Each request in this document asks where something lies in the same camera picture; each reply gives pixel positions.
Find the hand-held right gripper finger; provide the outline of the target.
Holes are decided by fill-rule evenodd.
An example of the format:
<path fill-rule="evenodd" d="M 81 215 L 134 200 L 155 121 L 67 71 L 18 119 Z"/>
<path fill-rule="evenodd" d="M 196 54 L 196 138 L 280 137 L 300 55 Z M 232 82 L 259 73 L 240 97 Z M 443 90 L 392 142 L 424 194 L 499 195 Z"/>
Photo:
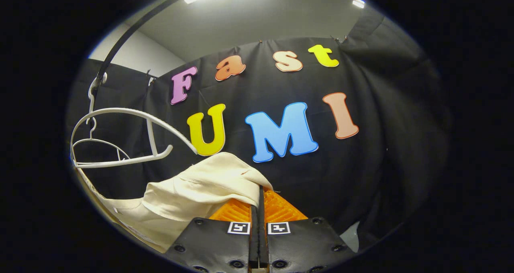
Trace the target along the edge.
<path fill-rule="evenodd" d="M 325 218 L 307 218 L 276 192 L 259 189 L 260 272 L 325 273 L 356 255 L 356 225 L 338 234 Z"/>
<path fill-rule="evenodd" d="M 165 257 L 198 273 L 249 273 L 258 262 L 255 206 L 231 199 L 208 218 L 196 217 Z"/>

